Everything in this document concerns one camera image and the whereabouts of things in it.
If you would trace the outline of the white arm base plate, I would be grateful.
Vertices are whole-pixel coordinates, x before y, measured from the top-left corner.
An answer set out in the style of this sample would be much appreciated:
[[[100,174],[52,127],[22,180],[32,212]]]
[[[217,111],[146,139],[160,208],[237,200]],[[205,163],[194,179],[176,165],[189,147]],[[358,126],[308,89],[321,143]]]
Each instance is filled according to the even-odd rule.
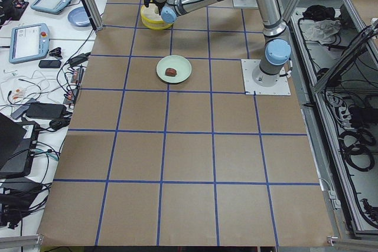
[[[260,60],[241,59],[245,94],[258,96],[290,96],[285,68],[279,74],[267,75],[260,70]]]

